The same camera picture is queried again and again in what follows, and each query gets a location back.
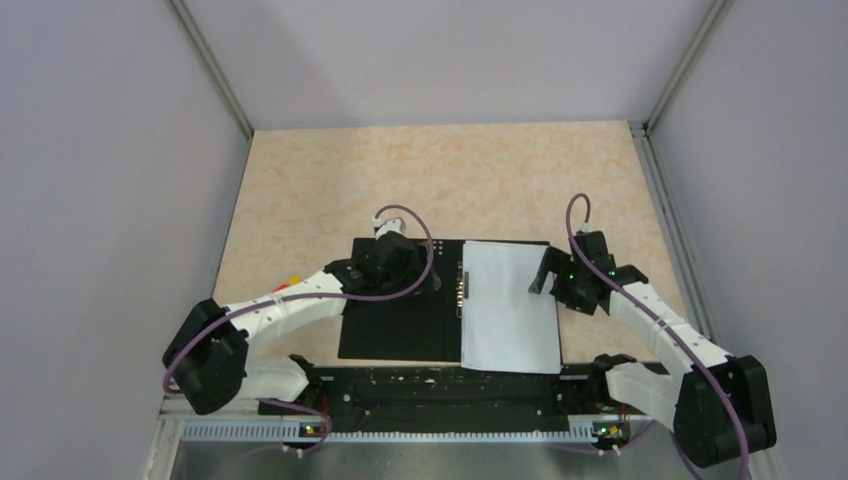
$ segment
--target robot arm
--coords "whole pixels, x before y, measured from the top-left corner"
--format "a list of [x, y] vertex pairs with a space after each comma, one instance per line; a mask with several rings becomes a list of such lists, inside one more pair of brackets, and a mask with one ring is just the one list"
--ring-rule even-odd
[[[289, 358], [264, 359], [259, 350], [307, 323], [340, 315], [351, 298], [400, 292], [421, 276], [427, 247], [403, 235], [403, 220], [374, 219], [373, 227], [376, 242], [360, 257], [331, 262], [296, 285], [253, 300], [219, 306], [207, 299], [194, 306], [162, 363], [173, 370], [179, 392], [197, 414], [212, 413], [233, 399], [294, 400], [309, 383], [303, 369]], [[431, 270], [419, 289], [439, 286]], [[215, 322], [220, 325], [172, 367]]]
[[658, 375], [626, 355], [601, 355], [593, 363], [592, 389], [600, 403], [632, 405], [674, 432], [684, 453], [699, 467], [737, 458], [739, 443], [718, 395], [669, 334], [673, 330], [709, 369], [730, 398], [743, 424], [751, 452], [776, 443], [768, 381], [754, 357], [737, 358], [692, 328], [675, 313], [636, 267], [617, 267], [602, 232], [581, 232], [578, 247], [592, 264], [638, 299], [662, 324], [613, 290], [579, 259], [549, 247], [530, 287], [541, 293], [548, 273], [556, 273], [551, 294], [569, 309], [594, 314], [598, 306], [627, 325], [667, 370]]

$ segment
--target white paper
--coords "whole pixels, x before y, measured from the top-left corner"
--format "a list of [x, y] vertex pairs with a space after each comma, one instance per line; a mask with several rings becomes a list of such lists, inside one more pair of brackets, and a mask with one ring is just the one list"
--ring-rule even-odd
[[462, 269], [468, 298], [462, 305], [462, 366], [474, 370], [559, 373], [556, 300], [527, 292], [547, 247], [465, 242]]

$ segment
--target white wall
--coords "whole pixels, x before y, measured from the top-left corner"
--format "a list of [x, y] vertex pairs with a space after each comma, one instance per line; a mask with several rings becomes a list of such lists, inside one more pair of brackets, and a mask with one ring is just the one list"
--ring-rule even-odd
[[657, 133], [722, 340], [790, 478], [845, 478], [848, 2], [738, 1]]
[[643, 120], [708, 0], [187, 0], [255, 128]]
[[140, 473], [245, 148], [164, 2], [0, 3], [0, 476]]

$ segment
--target beige table surface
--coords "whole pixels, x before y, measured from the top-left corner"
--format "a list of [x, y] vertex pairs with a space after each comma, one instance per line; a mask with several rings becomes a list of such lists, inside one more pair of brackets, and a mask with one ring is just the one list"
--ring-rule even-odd
[[[347, 258], [371, 236], [382, 205], [417, 211], [436, 238], [548, 240], [569, 250], [563, 219], [576, 192], [618, 264], [632, 263], [680, 313], [683, 303], [625, 122], [529, 123], [259, 131], [247, 162], [214, 298], [268, 293]], [[582, 219], [583, 207], [575, 211]], [[422, 235], [408, 219], [408, 235]], [[654, 357], [600, 309], [559, 309], [563, 359]], [[341, 317], [300, 328], [265, 355], [318, 365], [408, 364], [337, 357]]]

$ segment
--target table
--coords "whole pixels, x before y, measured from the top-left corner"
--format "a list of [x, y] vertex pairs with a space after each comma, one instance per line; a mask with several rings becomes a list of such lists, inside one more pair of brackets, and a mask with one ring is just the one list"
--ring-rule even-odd
[[[370, 218], [389, 203], [416, 210], [435, 237], [548, 240], [569, 250], [565, 206], [581, 191], [618, 264], [636, 265], [683, 313], [626, 122], [258, 131], [214, 298], [255, 298], [347, 258], [352, 239], [373, 235]], [[579, 224], [582, 206], [575, 216]], [[408, 224], [408, 235], [421, 235]], [[601, 353], [655, 359], [600, 309], [590, 317], [560, 306], [559, 317], [566, 363]], [[317, 365], [419, 363], [339, 359], [340, 331], [341, 317], [316, 321], [263, 355], [298, 353]]]

